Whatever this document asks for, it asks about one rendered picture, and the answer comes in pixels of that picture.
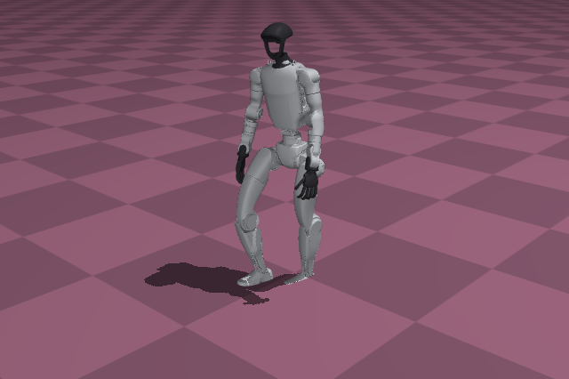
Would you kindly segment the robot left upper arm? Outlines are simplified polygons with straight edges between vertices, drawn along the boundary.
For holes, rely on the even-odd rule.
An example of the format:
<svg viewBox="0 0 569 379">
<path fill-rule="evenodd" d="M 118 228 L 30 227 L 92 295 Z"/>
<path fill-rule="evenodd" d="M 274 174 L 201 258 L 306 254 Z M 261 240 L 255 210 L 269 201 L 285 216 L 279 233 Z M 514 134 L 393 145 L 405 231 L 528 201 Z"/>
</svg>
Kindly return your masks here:
<svg viewBox="0 0 569 379">
<path fill-rule="evenodd" d="M 306 101 L 310 108 L 310 112 L 305 116 L 304 121 L 307 126 L 312 127 L 311 118 L 315 113 L 320 113 L 324 119 L 319 87 L 320 75 L 315 69 L 309 68 L 298 68 L 296 72 L 300 85 L 304 87 Z"/>
</svg>

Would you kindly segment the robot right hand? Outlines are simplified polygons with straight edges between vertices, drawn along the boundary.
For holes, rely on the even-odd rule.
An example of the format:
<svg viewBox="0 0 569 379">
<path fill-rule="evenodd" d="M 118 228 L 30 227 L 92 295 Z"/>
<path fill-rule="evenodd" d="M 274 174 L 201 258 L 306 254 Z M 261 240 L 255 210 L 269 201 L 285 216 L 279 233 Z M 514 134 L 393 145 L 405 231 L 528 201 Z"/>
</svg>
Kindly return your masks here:
<svg viewBox="0 0 569 379">
<path fill-rule="evenodd" d="M 245 145 L 241 145 L 239 147 L 239 151 L 237 152 L 238 160 L 236 163 L 236 180 L 242 184 L 243 179 L 244 179 L 244 167 L 245 167 L 245 158 L 249 157 L 249 153 L 246 153 L 246 146 Z"/>
</svg>

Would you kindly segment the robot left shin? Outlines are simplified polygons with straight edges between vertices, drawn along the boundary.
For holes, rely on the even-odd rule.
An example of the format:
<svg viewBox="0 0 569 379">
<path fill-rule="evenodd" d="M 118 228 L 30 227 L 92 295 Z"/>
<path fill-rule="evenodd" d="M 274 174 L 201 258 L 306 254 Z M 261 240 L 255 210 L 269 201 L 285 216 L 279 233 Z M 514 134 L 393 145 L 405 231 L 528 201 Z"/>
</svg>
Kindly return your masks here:
<svg viewBox="0 0 569 379">
<path fill-rule="evenodd" d="M 299 251 L 301 255 L 302 273 L 308 278 L 312 276 L 314 260 L 321 241 L 322 221 L 318 218 L 312 220 L 308 230 L 300 225 L 299 228 Z M 304 272 L 303 272 L 304 268 Z"/>
</svg>

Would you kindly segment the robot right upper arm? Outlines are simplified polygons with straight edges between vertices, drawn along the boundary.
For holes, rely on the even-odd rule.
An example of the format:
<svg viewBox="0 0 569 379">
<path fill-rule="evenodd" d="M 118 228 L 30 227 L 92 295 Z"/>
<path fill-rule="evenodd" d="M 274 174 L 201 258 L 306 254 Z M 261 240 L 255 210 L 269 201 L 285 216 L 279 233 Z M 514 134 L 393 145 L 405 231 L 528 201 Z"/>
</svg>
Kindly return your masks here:
<svg viewBox="0 0 569 379">
<path fill-rule="evenodd" d="M 261 107 L 263 99 L 263 91 L 260 80 L 260 71 L 263 67 L 256 68 L 250 73 L 250 99 L 251 104 L 248 106 L 246 116 L 255 120 L 259 120 L 263 116 L 263 108 Z"/>
</svg>

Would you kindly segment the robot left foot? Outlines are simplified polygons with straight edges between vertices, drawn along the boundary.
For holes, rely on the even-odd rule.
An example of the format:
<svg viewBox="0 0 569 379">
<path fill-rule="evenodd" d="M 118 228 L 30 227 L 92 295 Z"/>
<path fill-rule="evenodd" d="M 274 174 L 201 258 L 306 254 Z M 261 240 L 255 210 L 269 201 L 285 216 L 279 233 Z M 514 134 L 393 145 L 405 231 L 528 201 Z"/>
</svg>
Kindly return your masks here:
<svg viewBox="0 0 569 379">
<path fill-rule="evenodd" d="M 313 272 L 312 272 L 312 274 L 314 275 Z M 300 273 L 300 274 L 294 276 L 293 278 L 289 278 L 289 279 L 285 280 L 284 283 L 285 283 L 286 285 L 290 285 L 291 283 L 295 283 L 295 282 L 298 282 L 298 281 L 302 281 L 303 279 L 306 279 L 306 278 L 307 278 L 307 277 L 306 277 L 303 273 Z"/>
</svg>

